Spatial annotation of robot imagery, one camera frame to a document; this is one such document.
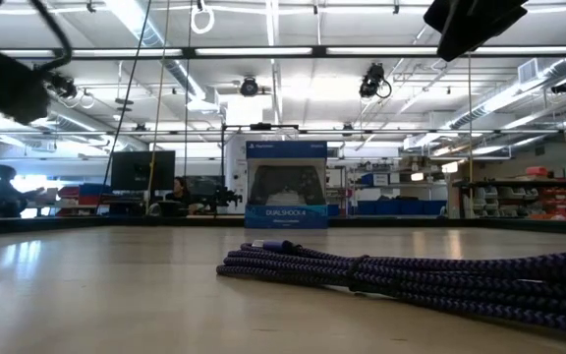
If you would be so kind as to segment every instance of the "purple braided cable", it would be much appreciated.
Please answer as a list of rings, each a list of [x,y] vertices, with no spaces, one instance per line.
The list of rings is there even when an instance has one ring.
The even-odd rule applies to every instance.
[[[348,258],[301,246],[273,252],[243,244],[217,272],[343,286],[442,311],[566,330],[566,253],[485,261]]]

